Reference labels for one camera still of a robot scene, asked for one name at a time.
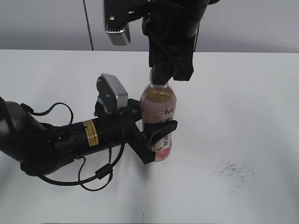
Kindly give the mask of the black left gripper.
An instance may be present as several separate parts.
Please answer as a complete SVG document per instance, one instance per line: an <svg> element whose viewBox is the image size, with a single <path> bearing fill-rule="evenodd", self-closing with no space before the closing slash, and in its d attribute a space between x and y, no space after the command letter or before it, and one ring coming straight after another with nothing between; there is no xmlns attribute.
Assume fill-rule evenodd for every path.
<svg viewBox="0 0 299 224"><path fill-rule="evenodd" d="M104 107L97 102L95 105L94 125L97 129L99 147L104 150L109 146L115 147L127 143L144 164L155 161L156 153L151 151L164 136L175 131L176 120L163 123L144 124L143 133L136 122L142 119L140 101L129 98L125 108L117 109L112 114L105 113Z"/></svg>

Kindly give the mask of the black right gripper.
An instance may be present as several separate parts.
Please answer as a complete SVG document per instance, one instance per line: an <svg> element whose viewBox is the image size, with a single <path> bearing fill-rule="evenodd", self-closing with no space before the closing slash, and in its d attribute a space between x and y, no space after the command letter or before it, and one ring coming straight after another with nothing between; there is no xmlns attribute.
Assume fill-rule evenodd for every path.
<svg viewBox="0 0 299 224"><path fill-rule="evenodd" d="M165 85L172 77L175 81L190 80L198 26L199 17L186 14L148 14L143 18L154 85Z"/></svg>

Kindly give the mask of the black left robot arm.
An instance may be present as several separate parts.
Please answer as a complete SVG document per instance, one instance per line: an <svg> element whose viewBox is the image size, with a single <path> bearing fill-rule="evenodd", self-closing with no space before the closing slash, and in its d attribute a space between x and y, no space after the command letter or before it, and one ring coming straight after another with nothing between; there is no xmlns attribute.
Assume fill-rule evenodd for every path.
<svg viewBox="0 0 299 224"><path fill-rule="evenodd" d="M49 175L79 156L128 144L144 164L154 162L153 146L177 128L177 121L146 124L140 131L140 104L130 99L125 108L107 114L95 106L95 118L53 126L36 120L36 114L16 102L0 102L0 150L20 163L29 176Z"/></svg>

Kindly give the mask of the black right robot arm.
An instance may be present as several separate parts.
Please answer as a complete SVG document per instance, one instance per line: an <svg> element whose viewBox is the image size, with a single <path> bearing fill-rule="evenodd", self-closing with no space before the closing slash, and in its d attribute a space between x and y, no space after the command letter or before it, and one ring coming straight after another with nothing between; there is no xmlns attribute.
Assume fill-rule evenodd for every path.
<svg viewBox="0 0 299 224"><path fill-rule="evenodd" d="M165 85L171 78L188 81L193 74L197 30L215 0L151 0L142 31L149 40L150 81Z"/></svg>

